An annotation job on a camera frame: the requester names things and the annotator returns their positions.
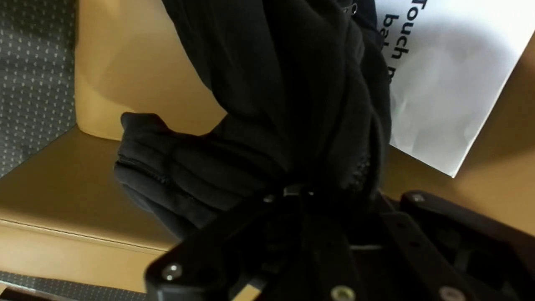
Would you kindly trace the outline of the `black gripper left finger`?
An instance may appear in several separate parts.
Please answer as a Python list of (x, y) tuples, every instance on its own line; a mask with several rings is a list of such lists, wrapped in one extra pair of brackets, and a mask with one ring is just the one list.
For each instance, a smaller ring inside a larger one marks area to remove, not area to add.
[(147, 301), (232, 301), (246, 286), (254, 301), (309, 296), (303, 199), (288, 184), (237, 204), (149, 264)]

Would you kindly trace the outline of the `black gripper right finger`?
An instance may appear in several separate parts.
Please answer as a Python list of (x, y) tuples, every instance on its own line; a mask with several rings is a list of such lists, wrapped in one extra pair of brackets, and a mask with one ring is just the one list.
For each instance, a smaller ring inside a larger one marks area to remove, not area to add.
[(411, 191), (378, 214), (405, 301), (535, 301), (535, 237)]

